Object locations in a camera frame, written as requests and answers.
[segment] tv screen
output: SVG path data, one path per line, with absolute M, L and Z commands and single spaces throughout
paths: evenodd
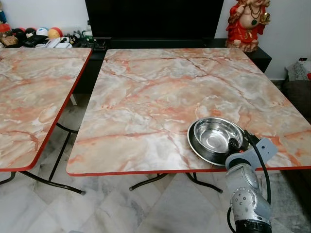
M 93 36 L 214 38 L 224 0 L 86 0 Z

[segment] statue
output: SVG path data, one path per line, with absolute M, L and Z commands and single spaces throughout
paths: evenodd
M 230 10 L 228 19 L 228 48 L 240 48 L 244 52 L 253 52 L 258 48 L 258 36 L 263 34 L 265 25 L 270 22 L 266 7 L 270 0 L 237 0 Z

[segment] tiled floor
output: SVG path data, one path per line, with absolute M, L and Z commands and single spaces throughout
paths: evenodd
M 60 119 L 68 128 L 81 124 L 87 96 L 78 106 L 69 103 Z M 32 173 L 47 179 L 66 133 L 55 128 Z M 199 173 L 198 179 L 224 190 L 192 183 L 184 174 L 164 179 L 134 191 L 129 187 L 150 176 L 124 175 L 70 177 L 66 173 L 75 136 L 52 181 L 86 191 L 84 196 L 38 183 L 20 173 L 0 187 L 1 233 L 229 233 L 226 211 L 229 194 L 225 173 Z M 9 173 L 0 173 L 4 180 Z M 259 173 L 265 193 L 263 174 Z M 310 233 L 311 224 L 281 173 L 270 173 L 273 233 Z

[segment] black wire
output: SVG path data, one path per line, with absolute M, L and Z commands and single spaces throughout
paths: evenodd
M 252 136 L 249 134 L 249 132 L 247 130 L 244 130 L 244 133 L 245 133 L 246 137 L 249 140 L 249 143 L 252 145 L 252 147 L 254 148 L 254 150 L 255 150 L 258 158 L 259 158 L 260 164 L 261 164 L 263 172 L 264 172 L 264 176 L 266 178 L 266 183 L 267 183 L 267 201 L 271 205 L 271 187 L 270 187 L 270 178 L 269 178 L 269 175 L 267 172 L 267 168 L 266 168 L 266 166 L 263 162 L 263 159 L 262 159 L 262 157 L 258 151 L 258 148 L 256 147 L 256 145 L 252 139 Z
M 227 222 L 228 222 L 228 226 L 229 226 L 230 230 L 233 233 L 236 233 L 236 231 L 233 229 L 231 222 L 230 222 L 230 213 L 231 213 L 231 207 L 229 207 L 228 212 L 227 212 Z

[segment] marble-pattern tabletop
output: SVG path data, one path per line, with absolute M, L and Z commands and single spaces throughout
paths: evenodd
M 211 116 L 270 138 L 268 169 L 311 166 L 311 125 L 240 50 L 108 50 L 67 173 L 224 171 L 187 142 L 189 125 Z
M 0 50 L 0 171 L 35 165 L 90 53 Z

